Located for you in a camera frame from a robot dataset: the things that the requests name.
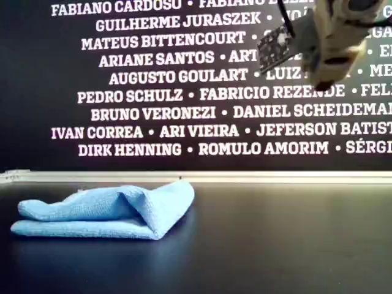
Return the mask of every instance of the blue microfiber cloth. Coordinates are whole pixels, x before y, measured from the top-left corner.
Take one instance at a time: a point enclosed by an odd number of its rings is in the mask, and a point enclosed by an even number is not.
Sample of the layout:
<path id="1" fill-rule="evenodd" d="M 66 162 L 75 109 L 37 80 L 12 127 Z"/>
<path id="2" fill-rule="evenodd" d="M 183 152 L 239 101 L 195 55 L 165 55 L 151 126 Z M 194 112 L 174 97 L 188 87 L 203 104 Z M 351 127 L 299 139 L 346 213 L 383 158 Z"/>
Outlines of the blue microfiber cloth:
<path id="1" fill-rule="evenodd" d="M 28 220 L 14 223 L 11 231 L 23 236 L 159 240 L 186 213 L 194 195 L 190 183 L 177 181 L 154 190 L 84 190 L 54 204 L 26 200 L 18 210 Z"/>

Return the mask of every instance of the black table surface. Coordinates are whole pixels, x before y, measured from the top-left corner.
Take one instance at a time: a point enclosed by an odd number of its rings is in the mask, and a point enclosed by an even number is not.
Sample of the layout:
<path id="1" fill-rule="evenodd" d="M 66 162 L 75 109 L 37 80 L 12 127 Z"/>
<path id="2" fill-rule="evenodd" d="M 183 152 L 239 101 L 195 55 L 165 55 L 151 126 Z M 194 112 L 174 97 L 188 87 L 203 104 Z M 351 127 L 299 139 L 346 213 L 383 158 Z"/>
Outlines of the black table surface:
<path id="1" fill-rule="evenodd" d="M 160 241 L 10 234 L 20 200 L 98 186 L 0 186 L 0 293 L 392 293 L 392 186 L 194 184 Z"/>

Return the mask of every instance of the black cable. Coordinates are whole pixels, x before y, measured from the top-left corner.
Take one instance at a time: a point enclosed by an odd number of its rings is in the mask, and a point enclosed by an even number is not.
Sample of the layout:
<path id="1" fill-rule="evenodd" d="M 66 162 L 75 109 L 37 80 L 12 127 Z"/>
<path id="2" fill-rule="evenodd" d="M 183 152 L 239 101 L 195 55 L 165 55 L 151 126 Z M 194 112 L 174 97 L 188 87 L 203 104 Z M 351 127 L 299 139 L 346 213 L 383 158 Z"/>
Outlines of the black cable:
<path id="1" fill-rule="evenodd" d="M 292 37 L 294 38 L 295 37 L 294 27 L 292 21 L 288 18 L 286 7 L 283 3 L 283 0 L 277 0 L 277 5 L 279 7 L 279 10 L 281 11 L 281 15 L 283 16 L 285 27 L 287 28 L 290 35 L 292 35 Z"/>

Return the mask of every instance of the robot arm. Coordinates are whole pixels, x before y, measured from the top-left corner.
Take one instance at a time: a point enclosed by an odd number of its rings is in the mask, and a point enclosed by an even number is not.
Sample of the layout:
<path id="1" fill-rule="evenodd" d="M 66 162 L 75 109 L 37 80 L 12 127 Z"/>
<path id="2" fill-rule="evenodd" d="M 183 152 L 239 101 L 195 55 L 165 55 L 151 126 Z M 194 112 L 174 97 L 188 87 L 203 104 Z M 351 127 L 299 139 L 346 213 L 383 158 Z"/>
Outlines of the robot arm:
<path id="1" fill-rule="evenodd" d="M 267 73 L 302 53 L 301 67 L 316 91 L 327 91 L 343 80 L 366 51 L 366 36 L 386 0 L 315 0 L 308 13 L 293 22 L 278 0 L 284 24 L 258 43 L 260 71 Z"/>

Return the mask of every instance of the wall baseboard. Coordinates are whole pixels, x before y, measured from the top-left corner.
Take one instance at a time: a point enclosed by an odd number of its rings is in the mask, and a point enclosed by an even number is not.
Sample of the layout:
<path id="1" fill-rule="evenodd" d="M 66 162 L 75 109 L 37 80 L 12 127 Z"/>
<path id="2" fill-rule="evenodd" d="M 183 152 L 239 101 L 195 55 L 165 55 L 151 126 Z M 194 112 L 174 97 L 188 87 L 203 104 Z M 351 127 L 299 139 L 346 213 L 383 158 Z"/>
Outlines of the wall baseboard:
<path id="1" fill-rule="evenodd" d="M 0 184 L 25 183 L 282 183 L 392 184 L 392 171 L 30 171 L 0 174 Z"/>

